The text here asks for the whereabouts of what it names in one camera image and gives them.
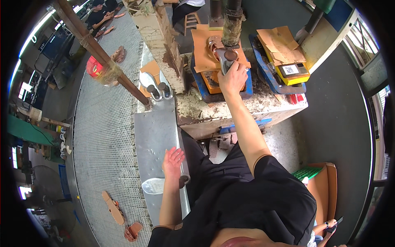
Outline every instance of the conveyor belt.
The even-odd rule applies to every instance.
[[[140,33],[129,14],[115,19],[111,26],[115,29],[99,44],[109,55],[120,45],[126,48],[120,67],[137,84],[144,44]],[[103,86],[85,71],[75,110],[73,163],[81,204],[101,247],[147,246],[151,235],[134,146],[135,112],[137,100],[123,86]],[[143,225],[137,241],[126,240],[125,226],[117,224],[109,213],[103,190],[119,202],[125,225],[135,221]]]

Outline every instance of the hand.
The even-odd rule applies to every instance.
[[[107,21],[107,20],[109,20],[109,19],[111,19],[111,16],[110,16],[110,15],[105,15],[105,16],[103,17],[103,20],[104,20],[104,21]]]
[[[327,232],[324,238],[326,238],[326,239],[331,238],[332,235],[335,233],[336,230],[337,230],[337,228],[336,228],[333,232]]]
[[[218,82],[224,96],[239,95],[247,78],[246,66],[237,61],[233,62],[226,75],[221,71],[218,72]]]
[[[162,170],[165,173],[165,179],[179,179],[181,176],[181,163],[184,161],[185,155],[181,148],[176,150],[172,147],[165,151],[165,158],[162,163]]]
[[[337,221],[335,219],[328,221],[328,224],[329,224],[328,228],[334,227],[336,223],[337,223]]]

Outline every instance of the green crate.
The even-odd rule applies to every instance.
[[[302,181],[305,177],[311,179],[315,175],[317,175],[322,170],[322,167],[310,167],[306,166],[298,171],[292,173],[297,179]]]

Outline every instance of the smartphone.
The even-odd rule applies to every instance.
[[[336,221],[336,224],[332,228],[325,229],[325,231],[330,232],[330,233],[334,232],[334,230],[336,230],[336,228],[337,228],[337,225],[340,224],[342,221],[343,221],[343,216],[340,217],[340,219],[338,221]]]

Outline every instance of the blue tray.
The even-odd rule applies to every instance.
[[[203,76],[200,73],[196,73],[195,71],[195,55],[192,54],[191,58],[191,71],[192,75],[195,78],[197,87],[199,89],[199,92],[203,98],[203,101],[206,103],[218,103],[218,102],[224,102],[225,98],[222,93],[219,94],[210,94],[206,83],[203,80]],[[246,81],[246,86],[244,88],[244,91],[240,92],[240,96],[242,99],[249,99],[252,97],[253,90],[252,90],[252,79],[251,79],[251,69],[247,71],[248,79]]]
[[[273,76],[269,68],[266,66],[265,62],[263,61],[262,57],[267,57],[266,52],[263,49],[262,45],[258,46],[258,42],[260,44],[260,41],[257,37],[256,34],[250,34],[248,36],[252,50],[254,51],[254,55],[258,64],[259,71],[263,75],[263,77],[266,79],[266,82],[268,83],[270,89],[273,91],[275,94],[303,94],[306,92],[306,85],[305,83],[298,83],[295,85],[290,85],[287,86],[284,84],[284,82],[280,80],[280,83],[276,80],[276,78]]]

